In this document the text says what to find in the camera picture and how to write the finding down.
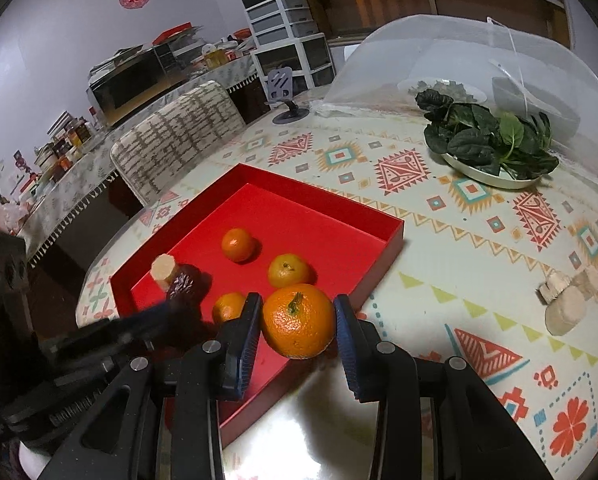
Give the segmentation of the silver microwave oven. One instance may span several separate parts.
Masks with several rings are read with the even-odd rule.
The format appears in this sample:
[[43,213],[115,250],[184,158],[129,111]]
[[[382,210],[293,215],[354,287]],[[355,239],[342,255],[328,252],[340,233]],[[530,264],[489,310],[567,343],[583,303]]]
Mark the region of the silver microwave oven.
[[88,96],[105,127],[115,127],[186,80],[171,49],[162,44],[121,49],[90,70]]

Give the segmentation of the large orange tangerine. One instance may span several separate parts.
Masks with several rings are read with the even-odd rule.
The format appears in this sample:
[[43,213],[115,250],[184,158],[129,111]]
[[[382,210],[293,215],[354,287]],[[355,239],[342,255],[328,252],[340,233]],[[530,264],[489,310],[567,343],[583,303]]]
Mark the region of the large orange tangerine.
[[313,359],[335,338],[334,306],[313,285],[280,288],[264,301],[262,333],[267,344],[281,356],[291,360]]

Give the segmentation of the plate of spinach leaves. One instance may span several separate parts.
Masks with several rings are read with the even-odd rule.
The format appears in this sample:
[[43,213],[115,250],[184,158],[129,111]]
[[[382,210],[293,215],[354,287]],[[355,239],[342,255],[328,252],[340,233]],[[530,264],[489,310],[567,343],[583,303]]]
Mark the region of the plate of spinach leaves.
[[488,107],[457,102],[435,89],[418,92],[415,102],[428,120],[424,136],[429,151],[439,156],[514,180],[535,180],[559,165],[549,153],[552,125],[544,112],[528,118],[511,112],[494,115]]

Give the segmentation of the black phone stand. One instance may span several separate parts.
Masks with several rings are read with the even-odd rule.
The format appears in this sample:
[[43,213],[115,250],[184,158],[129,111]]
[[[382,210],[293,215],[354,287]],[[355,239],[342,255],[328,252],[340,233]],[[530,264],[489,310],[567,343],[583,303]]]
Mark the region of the black phone stand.
[[308,116],[310,110],[293,99],[293,70],[275,68],[267,74],[267,104],[284,104],[286,110],[273,118],[275,125],[289,125]]

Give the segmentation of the white mesh food cover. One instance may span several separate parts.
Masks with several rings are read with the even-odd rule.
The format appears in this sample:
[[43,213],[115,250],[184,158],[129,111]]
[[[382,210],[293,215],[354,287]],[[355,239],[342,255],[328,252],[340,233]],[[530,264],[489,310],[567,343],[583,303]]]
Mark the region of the white mesh food cover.
[[598,184],[598,78],[555,41],[492,21],[413,15],[378,28],[316,104],[321,116],[415,112],[418,92],[523,119],[546,114],[566,166]]

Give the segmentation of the patterned chair back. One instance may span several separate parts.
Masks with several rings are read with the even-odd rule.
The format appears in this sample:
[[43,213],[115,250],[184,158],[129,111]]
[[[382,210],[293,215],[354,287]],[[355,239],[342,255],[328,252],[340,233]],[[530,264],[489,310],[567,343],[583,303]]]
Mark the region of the patterned chair back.
[[122,180],[147,206],[244,128],[229,93],[211,80],[124,133],[113,145],[110,158]]

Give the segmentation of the red jujube date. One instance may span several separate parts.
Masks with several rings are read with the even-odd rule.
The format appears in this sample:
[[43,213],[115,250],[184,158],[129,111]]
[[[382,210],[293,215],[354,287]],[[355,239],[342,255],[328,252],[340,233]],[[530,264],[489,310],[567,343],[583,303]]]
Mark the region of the red jujube date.
[[198,302],[206,294],[206,278],[196,266],[181,264],[168,288],[167,298]]

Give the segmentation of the white plastic drawer cabinet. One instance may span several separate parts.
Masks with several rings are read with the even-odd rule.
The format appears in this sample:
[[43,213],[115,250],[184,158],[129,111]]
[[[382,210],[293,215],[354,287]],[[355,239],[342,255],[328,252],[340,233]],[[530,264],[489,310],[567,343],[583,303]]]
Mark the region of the white plastic drawer cabinet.
[[241,0],[255,50],[259,79],[271,70],[293,72],[293,93],[331,84],[336,71],[325,35],[314,21],[308,0]]

